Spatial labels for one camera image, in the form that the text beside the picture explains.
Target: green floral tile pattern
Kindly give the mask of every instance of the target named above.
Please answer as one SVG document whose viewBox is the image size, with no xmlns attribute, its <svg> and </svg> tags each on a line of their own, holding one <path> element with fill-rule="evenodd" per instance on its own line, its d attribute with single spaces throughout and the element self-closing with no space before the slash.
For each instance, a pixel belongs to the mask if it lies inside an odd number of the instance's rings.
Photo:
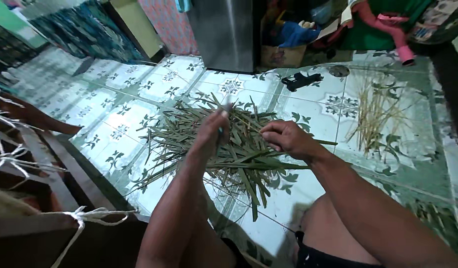
<svg viewBox="0 0 458 268">
<path fill-rule="evenodd" d="M 174 176 L 161 178 L 146 191 L 132 190 L 135 180 L 162 168 L 154 168 L 157 162 L 153 160 L 161 151 L 147 143 L 147 128 L 176 100 L 204 107 L 205 103 L 191 98 L 214 94 L 219 101 L 228 98 L 241 107 L 252 98 L 259 112 L 276 112 L 318 139 L 338 142 L 327 148 L 420 218 L 420 211 L 430 210 L 432 204 L 437 211 L 434 217 L 451 219 L 457 225 L 458 137 L 429 58 L 418 56 L 416 61 L 416 66 L 405 67 L 395 52 L 357 51 L 347 63 L 243 75 L 206 70 L 199 57 L 172 55 L 155 67 L 96 60 L 86 73 L 71 77 L 67 69 L 81 61 L 50 48 L 13 70 L 21 80 L 13 89 L 48 115 L 83 126 L 72 144 L 146 215 Z M 290 92 L 280 80 L 291 79 L 296 72 L 320 73 L 323 79 Z M 408 127 L 392 133 L 387 124 L 379 135 L 382 145 L 365 155 L 356 139 L 347 136 L 357 124 L 357 81 L 367 78 L 374 91 L 390 88 L 390 96 L 404 107 Z M 281 160 L 297 162 L 290 157 Z M 252 222 L 246 195 L 230 196 L 206 177 L 205 187 L 213 201 L 209 220 L 218 234 L 233 238 L 241 250 L 264 263 L 289 267 L 292 231 L 303 212 L 324 193 L 313 173 L 288 171 L 271 178 L 272 196 L 267 208 L 259 209 L 256 222 Z"/>
</svg>

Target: blue patterned fabric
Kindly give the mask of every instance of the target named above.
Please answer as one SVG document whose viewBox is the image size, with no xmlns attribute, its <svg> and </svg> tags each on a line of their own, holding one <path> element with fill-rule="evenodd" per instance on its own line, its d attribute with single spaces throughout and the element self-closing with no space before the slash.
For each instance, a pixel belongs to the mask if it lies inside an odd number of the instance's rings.
<svg viewBox="0 0 458 268">
<path fill-rule="evenodd" d="M 78 58 L 92 56 L 136 64 L 143 57 L 97 0 L 29 21 L 42 34 Z"/>
</svg>

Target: pink patterned fabric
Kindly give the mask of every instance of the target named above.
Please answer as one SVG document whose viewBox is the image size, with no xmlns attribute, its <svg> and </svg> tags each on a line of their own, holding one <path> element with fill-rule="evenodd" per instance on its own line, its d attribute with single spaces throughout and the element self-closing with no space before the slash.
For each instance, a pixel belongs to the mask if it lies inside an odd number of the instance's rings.
<svg viewBox="0 0 458 268">
<path fill-rule="evenodd" d="M 199 55 L 188 16 L 179 13 L 175 0 L 138 0 L 171 53 Z"/>
</svg>

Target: green cloth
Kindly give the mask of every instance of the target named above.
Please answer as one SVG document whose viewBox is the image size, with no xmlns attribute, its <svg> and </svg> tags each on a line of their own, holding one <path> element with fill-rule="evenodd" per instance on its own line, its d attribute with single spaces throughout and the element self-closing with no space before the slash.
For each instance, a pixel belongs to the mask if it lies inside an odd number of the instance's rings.
<svg viewBox="0 0 458 268">
<path fill-rule="evenodd" d="M 410 20 L 403 23 L 405 32 L 409 31 L 419 16 L 434 0 L 368 0 L 375 16 L 381 12 L 397 12 Z M 353 28 L 348 29 L 347 35 L 340 47 L 342 50 L 391 50 L 394 42 L 391 35 L 366 25 L 357 14 L 353 15 Z"/>
</svg>

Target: refrigerator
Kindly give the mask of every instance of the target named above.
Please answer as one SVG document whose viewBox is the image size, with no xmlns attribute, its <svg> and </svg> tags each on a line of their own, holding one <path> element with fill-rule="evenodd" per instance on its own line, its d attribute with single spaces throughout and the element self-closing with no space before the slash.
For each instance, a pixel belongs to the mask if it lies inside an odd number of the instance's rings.
<svg viewBox="0 0 458 268">
<path fill-rule="evenodd" d="M 187 12 L 208 70 L 251 74 L 260 60 L 264 0 L 192 0 Z"/>
</svg>

